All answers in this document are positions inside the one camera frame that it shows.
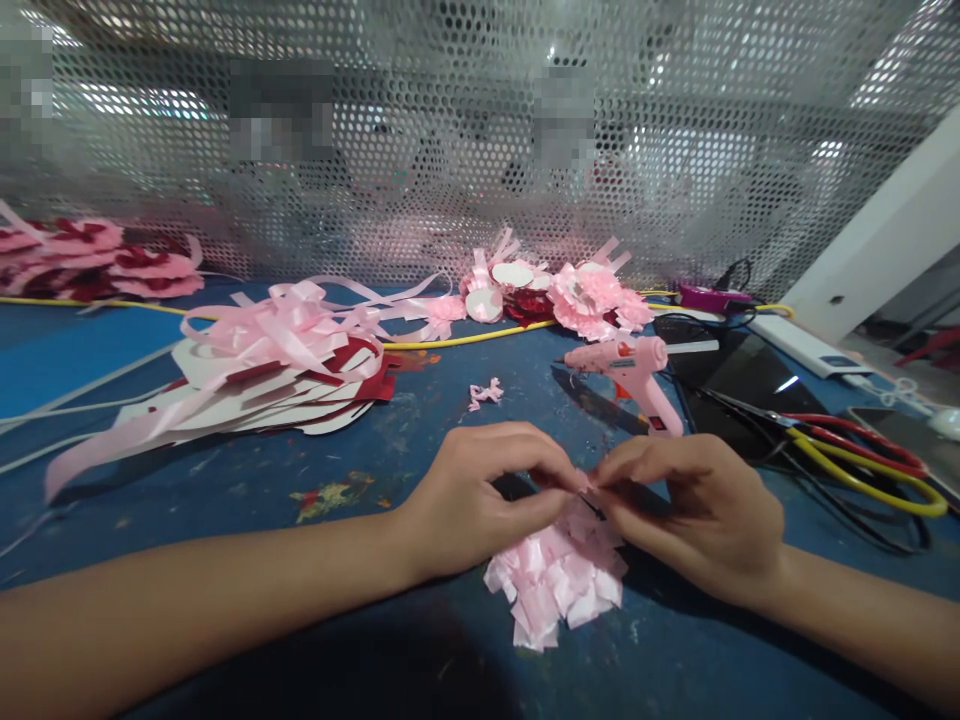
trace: right hand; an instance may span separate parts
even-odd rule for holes
[[[783,506],[720,438],[637,437],[615,448],[590,479],[625,540],[720,600],[752,610],[774,601],[784,574]],[[671,501],[665,518],[616,492],[621,480],[662,479]]]

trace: scissors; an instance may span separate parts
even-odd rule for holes
[[[728,410],[752,417],[768,425],[777,426],[786,436],[785,442],[792,444],[803,452],[832,478],[864,495],[911,515],[934,518],[941,517],[947,512],[947,501],[934,488],[924,482],[928,473],[923,461],[909,450],[894,445],[886,438],[867,428],[832,415],[781,415],[773,410],[764,410],[707,388],[699,388],[699,392],[712,398]],[[856,435],[873,445],[882,447],[896,459],[891,459],[841,437],[831,428]],[[911,502],[885,493],[847,472],[833,462],[830,457],[845,460],[856,467],[870,470],[895,482],[903,483],[916,490],[926,502]]]

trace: hand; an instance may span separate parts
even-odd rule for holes
[[[620,480],[666,479],[672,512],[652,517],[613,491]],[[624,539],[720,600],[760,609],[783,576],[783,507],[757,472],[713,435],[638,437],[591,473],[607,519]]]
[[[547,489],[508,502],[490,484],[525,471]],[[529,423],[457,428],[395,511],[397,537],[419,581],[452,575],[550,525],[571,498],[568,491],[585,486],[560,446]]]

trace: pink device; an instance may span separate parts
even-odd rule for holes
[[[713,290],[698,285],[681,285],[679,300],[683,307],[721,315],[726,311],[727,305],[733,301],[748,304],[753,302],[753,298],[749,295],[736,290]]]
[[[667,366],[667,344],[661,338],[640,337],[633,347],[622,340],[587,345],[568,352],[563,362],[577,372],[603,373],[613,379],[640,406],[651,435],[683,435],[683,421],[653,377]]]

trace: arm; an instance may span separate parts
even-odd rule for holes
[[[4,593],[0,716],[108,716],[243,650],[463,571],[567,502],[554,488],[508,503],[489,484],[524,470],[582,484],[532,426],[460,429],[393,512],[170,545]]]
[[[783,544],[783,508],[760,476],[709,435],[636,438],[592,473],[624,538],[726,602],[757,612],[960,714],[960,605]],[[651,517],[618,481],[666,479],[672,514]]]

